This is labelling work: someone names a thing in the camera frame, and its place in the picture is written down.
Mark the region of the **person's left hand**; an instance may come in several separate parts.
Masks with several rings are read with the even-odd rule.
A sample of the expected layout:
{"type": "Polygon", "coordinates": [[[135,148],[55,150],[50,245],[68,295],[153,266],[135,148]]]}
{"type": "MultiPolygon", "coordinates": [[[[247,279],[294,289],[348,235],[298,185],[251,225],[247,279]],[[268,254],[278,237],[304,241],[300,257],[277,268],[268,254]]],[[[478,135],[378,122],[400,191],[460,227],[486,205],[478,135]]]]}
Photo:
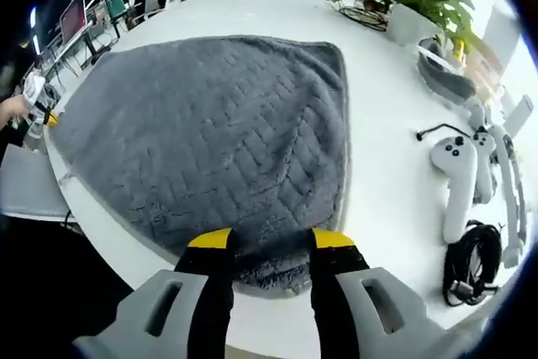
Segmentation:
{"type": "Polygon", "coordinates": [[[1,126],[5,126],[13,117],[26,116],[28,113],[29,106],[23,95],[7,98],[0,105],[1,126]]]}

